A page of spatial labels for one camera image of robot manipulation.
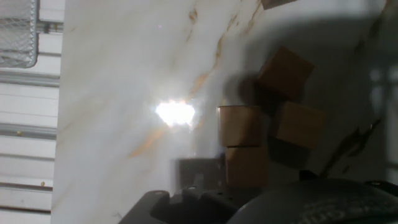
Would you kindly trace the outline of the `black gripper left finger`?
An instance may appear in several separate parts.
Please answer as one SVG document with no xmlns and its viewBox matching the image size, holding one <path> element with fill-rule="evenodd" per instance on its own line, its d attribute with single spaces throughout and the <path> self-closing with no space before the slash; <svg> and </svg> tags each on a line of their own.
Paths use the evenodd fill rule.
<svg viewBox="0 0 398 224">
<path fill-rule="evenodd" d="M 177 189 L 173 195 L 166 190 L 145 193 L 119 223 L 227 223 L 261 193 L 259 187 L 227 186 L 224 157 L 177 160 L 175 182 Z"/>
</svg>

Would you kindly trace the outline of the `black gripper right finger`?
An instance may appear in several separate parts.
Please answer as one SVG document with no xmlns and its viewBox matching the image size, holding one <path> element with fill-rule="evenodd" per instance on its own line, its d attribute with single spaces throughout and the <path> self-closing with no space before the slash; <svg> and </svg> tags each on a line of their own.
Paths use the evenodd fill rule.
<svg viewBox="0 0 398 224">
<path fill-rule="evenodd" d="M 313 173 L 310 170 L 300 170 L 299 173 L 299 181 L 308 181 L 318 179 L 318 175 Z"/>
</svg>

